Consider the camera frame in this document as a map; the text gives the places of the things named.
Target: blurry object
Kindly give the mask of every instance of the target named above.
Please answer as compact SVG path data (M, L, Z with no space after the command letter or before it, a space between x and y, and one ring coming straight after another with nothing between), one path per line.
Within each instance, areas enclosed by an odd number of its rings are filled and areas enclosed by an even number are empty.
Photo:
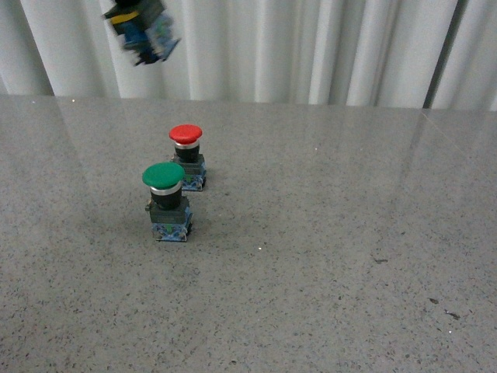
M173 39L172 17L161 0L116 0L104 17L120 37L121 47L133 51L139 65L166 61L181 39Z

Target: granite countertop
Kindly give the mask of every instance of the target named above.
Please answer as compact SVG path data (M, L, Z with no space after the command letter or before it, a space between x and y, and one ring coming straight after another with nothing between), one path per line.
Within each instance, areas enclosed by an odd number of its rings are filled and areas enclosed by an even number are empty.
M0 96L0 160L0 371L497 369L497 113Z

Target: chrome ring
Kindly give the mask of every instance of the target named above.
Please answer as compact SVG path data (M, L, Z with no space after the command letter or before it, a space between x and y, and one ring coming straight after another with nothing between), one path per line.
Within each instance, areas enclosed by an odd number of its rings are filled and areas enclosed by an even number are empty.
M198 139L195 140L195 142L193 142L192 144L186 144L186 145L174 141L174 147L177 149L193 149L199 146L199 144L200 142L198 141Z
M168 196L169 194L176 193L178 190L180 190L182 184L183 181L180 180L175 186L169 189L157 189L151 186L150 191L152 192L152 194L155 194L156 196Z

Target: green push button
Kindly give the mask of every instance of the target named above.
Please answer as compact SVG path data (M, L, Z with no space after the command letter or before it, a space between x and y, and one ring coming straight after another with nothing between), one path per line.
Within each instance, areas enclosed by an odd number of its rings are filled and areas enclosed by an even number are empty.
M168 189L175 186L183 177L185 170L182 166L173 162L164 162L148 167L141 179L149 187Z

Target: white curtain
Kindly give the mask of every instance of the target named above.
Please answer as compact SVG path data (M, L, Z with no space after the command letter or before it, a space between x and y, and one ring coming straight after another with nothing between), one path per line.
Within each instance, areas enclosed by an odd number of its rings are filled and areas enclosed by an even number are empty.
M111 0L1 0L0 93L422 107L457 0L165 0L182 38L134 67ZM497 2L469 0L434 108L497 110Z

